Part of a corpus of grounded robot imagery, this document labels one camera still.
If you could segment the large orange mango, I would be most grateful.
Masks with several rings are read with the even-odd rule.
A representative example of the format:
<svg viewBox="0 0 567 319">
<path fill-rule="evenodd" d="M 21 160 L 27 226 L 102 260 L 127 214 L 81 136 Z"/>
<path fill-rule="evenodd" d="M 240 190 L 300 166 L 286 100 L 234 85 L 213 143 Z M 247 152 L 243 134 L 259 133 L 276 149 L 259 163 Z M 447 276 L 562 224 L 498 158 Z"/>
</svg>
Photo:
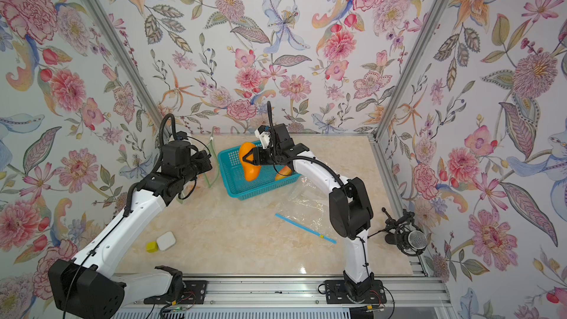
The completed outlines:
<svg viewBox="0 0 567 319">
<path fill-rule="evenodd" d="M 239 149 L 239 161 L 247 182 L 256 180 L 261 172 L 261 166 L 254 163 L 255 148 L 255 144 L 246 142 L 243 143 Z"/>
</svg>

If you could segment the green printed zip-top bag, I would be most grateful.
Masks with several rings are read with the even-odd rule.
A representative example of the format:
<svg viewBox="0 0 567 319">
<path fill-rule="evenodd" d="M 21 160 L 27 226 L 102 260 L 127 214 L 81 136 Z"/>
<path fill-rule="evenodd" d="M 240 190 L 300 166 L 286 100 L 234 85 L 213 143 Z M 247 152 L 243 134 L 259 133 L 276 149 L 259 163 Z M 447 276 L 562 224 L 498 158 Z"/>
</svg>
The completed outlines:
<svg viewBox="0 0 567 319">
<path fill-rule="evenodd" d="M 212 168 L 210 171 L 205 172 L 205 183 L 207 188 L 212 188 L 220 178 L 220 166 L 218 153 L 216 150 L 216 135 L 215 131 L 212 130 L 211 133 L 203 140 L 207 147 L 209 155 L 211 155 L 210 161 Z"/>
</svg>

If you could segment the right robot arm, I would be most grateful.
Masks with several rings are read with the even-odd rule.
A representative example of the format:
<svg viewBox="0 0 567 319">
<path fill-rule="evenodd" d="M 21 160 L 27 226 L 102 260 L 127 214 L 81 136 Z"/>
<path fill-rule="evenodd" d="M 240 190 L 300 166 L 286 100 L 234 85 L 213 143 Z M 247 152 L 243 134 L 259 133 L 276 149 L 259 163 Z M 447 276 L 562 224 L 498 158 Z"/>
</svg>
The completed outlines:
<svg viewBox="0 0 567 319">
<path fill-rule="evenodd" d="M 284 124 L 261 126 L 255 136 L 260 143 L 258 146 L 244 143 L 239 149 L 239 162 L 246 180 L 257 179 L 265 165 L 281 165 L 306 177 L 328 194 L 331 226 L 345 239 L 344 291 L 352 301 L 361 302 L 371 292 L 374 280 L 368 254 L 374 212 L 363 180 L 339 175 L 307 146 L 296 144 Z"/>
</svg>

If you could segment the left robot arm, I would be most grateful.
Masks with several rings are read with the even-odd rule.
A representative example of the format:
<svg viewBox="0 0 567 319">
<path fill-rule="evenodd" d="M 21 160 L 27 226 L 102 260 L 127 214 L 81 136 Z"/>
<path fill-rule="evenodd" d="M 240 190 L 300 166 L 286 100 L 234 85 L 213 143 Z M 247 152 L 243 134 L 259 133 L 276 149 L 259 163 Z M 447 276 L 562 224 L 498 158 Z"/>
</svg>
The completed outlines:
<svg viewBox="0 0 567 319">
<path fill-rule="evenodd" d="M 189 182 L 211 170 L 211 152 L 187 140 L 160 146 L 151 172 L 134 183 L 125 207 L 107 227 L 70 260 L 57 260 L 48 271 L 56 307 L 64 315 L 112 318 L 127 304 L 157 297 L 172 304 L 185 292 L 181 271 L 157 266 L 146 273 L 116 275 L 118 264 L 152 219 L 177 198 Z"/>
</svg>

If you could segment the red yellow mango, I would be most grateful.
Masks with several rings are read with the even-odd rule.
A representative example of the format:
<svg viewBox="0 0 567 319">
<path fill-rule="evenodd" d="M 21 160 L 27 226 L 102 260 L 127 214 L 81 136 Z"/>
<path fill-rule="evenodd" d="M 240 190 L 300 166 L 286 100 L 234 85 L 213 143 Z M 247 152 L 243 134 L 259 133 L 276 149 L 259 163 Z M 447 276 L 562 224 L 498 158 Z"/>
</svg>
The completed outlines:
<svg viewBox="0 0 567 319">
<path fill-rule="evenodd" d="M 284 166 L 282 169 L 276 171 L 275 181 L 283 180 L 292 175 L 293 170 L 288 166 Z"/>
</svg>

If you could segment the clear blue-zipper bag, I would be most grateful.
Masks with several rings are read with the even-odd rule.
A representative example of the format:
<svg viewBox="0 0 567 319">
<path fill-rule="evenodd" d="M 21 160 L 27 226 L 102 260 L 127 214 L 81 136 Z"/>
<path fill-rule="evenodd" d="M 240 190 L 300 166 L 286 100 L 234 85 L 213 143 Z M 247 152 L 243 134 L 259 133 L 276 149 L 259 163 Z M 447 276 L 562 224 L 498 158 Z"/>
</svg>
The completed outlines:
<svg viewBox="0 0 567 319">
<path fill-rule="evenodd" d="M 276 217 L 333 245 L 338 235 L 329 219 L 328 196 L 306 177 L 300 177 L 277 207 Z"/>
</svg>

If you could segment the teal plastic basket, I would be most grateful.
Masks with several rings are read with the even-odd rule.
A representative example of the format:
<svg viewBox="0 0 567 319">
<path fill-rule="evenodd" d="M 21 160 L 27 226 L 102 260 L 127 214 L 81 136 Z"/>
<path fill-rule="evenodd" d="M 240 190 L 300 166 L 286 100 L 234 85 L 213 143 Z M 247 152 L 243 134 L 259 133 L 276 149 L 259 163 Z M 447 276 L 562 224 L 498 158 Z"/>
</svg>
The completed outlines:
<svg viewBox="0 0 567 319">
<path fill-rule="evenodd" d="M 242 201 L 254 196 L 259 196 L 285 185 L 295 183 L 301 176 L 295 173 L 290 177 L 276 180 L 276 177 L 280 177 L 279 172 L 282 170 L 283 166 L 277 165 L 276 171 L 272 166 L 262 166 L 258 178 L 248 182 L 245 180 L 244 169 L 239 162 L 239 149 L 239 146 L 235 146 L 217 154 L 224 187 L 228 196 L 232 198 Z"/>
</svg>

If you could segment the white square box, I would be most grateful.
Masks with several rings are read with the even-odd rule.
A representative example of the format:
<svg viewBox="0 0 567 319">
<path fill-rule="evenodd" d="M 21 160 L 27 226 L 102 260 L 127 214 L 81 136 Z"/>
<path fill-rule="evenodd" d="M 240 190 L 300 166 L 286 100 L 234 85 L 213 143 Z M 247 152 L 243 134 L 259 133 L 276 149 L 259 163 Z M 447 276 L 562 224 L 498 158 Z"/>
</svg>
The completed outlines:
<svg viewBox="0 0 567 319">
<path fill-rule="evenodd" d="M 172 248 L 176 243 L 177 240 L 171 231 L 162 234 L 156 239 L 156 244 L 159 251 L 166 251 Z"/>
</svg>

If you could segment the yellow green cube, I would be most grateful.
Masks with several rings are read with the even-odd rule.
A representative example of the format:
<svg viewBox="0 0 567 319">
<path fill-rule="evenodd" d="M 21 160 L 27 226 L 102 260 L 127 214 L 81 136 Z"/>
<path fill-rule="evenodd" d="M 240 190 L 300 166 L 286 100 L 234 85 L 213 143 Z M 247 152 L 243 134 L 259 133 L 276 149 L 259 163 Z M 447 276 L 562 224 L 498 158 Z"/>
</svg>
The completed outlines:
<svg viewBox="0 0 567 319">
<path fill-rule="evenodd" d="M 153 241 L 146 244 L 147 253 L 156 253 L 157 251 L 159 251 L 159 245 L 157 244 L 157 242 Z"/>
</svg>

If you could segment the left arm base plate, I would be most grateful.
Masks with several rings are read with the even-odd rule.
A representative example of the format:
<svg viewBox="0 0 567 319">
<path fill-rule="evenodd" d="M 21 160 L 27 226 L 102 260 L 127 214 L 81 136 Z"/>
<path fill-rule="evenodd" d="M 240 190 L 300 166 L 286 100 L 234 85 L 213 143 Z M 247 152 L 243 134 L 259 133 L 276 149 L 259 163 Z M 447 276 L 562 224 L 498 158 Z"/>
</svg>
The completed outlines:
<svg viewBox="0 0 567 319">
<path fill-rule="evenodd" d="M 150 305 L 204 304 L 207 289 L 207 281 L 184 280 L 183 284 L 174 285 L 166 294 L 145 298 L 143 303 Z"/>
</svg>

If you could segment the aluminium front rail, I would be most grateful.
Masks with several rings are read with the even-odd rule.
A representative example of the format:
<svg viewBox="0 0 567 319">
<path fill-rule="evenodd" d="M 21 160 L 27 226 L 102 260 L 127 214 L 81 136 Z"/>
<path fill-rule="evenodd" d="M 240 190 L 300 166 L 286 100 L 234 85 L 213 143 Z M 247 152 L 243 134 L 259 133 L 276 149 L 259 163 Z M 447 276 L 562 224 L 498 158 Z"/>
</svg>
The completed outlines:
<svg viewBox="0 0 567 319">
<path fill-rule="evenodd" d="M 331 277 L 187 278 L 180 302 L 161 297 L 123 306 L 116 318 L 455 318 L 449 295 L 431 277 L 386 277 L 354 302 Z"/>
</svg>

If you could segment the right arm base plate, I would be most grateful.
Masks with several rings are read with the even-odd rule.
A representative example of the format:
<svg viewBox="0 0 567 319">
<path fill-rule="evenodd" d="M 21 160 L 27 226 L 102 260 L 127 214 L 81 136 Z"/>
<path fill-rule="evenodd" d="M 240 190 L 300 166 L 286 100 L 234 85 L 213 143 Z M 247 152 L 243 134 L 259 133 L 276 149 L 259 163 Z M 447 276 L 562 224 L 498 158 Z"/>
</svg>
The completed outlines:
<svg viewBox="0 0 567 319">
<path fill-rule="evenodd" d="M 346 280 L 327 280 L 317 290 L 325 295 L 327 304 L 387 304 L 388 299 L 380 280 L 367 279 L 361 284 Z"/>
</svg>

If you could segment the left corner aluminium post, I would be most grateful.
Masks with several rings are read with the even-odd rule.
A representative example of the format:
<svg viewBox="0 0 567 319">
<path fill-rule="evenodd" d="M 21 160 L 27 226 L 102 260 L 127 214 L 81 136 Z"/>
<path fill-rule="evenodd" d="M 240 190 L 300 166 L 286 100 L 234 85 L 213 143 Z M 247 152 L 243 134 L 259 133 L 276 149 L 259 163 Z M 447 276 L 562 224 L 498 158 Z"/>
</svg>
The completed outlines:
<svg viewBox="0 0 567 319">
<path fill-rule="evenodd" d="M 171 112 L 163 93 L 172 88 L 173 75 L 161 50 L 168 30 L 155 11 L 170 8 L 169 1 L 86 0 L 154 126 Z"/>
</svg>

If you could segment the corner aluminium post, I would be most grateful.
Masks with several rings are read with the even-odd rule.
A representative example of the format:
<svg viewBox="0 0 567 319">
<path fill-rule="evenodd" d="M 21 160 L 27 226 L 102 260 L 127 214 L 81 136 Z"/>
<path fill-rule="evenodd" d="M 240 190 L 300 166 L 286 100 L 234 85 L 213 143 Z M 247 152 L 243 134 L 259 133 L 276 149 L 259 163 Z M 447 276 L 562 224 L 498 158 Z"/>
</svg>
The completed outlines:
<svg viewBox="0 0 567 319">
<path fill-rule="evenodd" d="M 417 37 L 416 43 L 413 49 L 410 51 L 410 55 L 408 56 L 407 64 L 405 65 L 402 73 L 400 75 L 400 79 L 398 80 L 394 93 L 392 94 L 390 100 L 388 101 L 387 109 L 385 110 L 385 114 L 383 116 L 382 122 L 378 125 L 376 133 L 374 135 L 374 141 L 378 142 L 379 139 L 387 133 L 389 123 L 391 122 L 394 112 L 397 109 L 397 105 L 400 102 L 401 98 L 403 97 L 404 91 L 407 86 L 410 84 L 410 80 L 412 75 L 414 74 L 416 68 L 421 63 L 423 56 L 425 54 L 425 50 L 428 47 L 428 44 L 433 38 L 434 33 L 436 31 L 436 26 L 438 25 L 442 14 L 445 8 L 448 5 L 450 0 L 435 0 L 433 6 L 430 10 L 430 16 L 428 20 L 422 27 L 420 34 Z"/>
<path fill-rule="evenodd" d="M 171 112 L 163 93 L 172 88 L 173 75 L 161 50 L 168 30 L 155 11 L 170 8 L 169 1 L 86 0 L 154 126 Z"/>
</svg>

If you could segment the right corner aluminium post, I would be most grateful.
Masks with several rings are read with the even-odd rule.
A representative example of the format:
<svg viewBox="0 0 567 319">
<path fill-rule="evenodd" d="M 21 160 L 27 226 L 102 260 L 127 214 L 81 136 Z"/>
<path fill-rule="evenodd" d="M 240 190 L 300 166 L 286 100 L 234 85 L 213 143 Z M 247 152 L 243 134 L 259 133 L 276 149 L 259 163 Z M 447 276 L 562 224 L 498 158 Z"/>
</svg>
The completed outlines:
<svg viewBox="0 0 567 319">
<path fill-rule="evenodd" d="M 414 74 L 416 68 L 421 63 L 423 56 L 425 54 L 425 50 L 428 47 L 428 44 L 433 38 L 434 33 L 436 31 L 436 26 L 438 25 L 442 14 L 445 8 L 448 5 L 450 0 L 435 0 L 433 6 L 430 10 L 430 16 L 428 20 L 422 27 L 420 34 L 417 37 L 416 43 L 413 49 L 410 51 L 410 55 L 408 56 L 407 64 L 405 65 L 402 73 L 400 75 L 400 79 L 398 80 L 394 93 L 392 94 L 390 100 L 388 101 L 387 109 L 385 110 L 385 114 L 383 116 L 382 122 L 378 125 L 376 133 L 374 135 L 374 141 L 378 142 L 379 139 L 387 133 L 389 123 L 391 122 L 394 112 L 397 109 L 397 105 L 400 102 L 401 98 L 403 97 L 404 91 L 407 86 L 410 84 L 410 80 L 412 75 Z"/>
</svg>

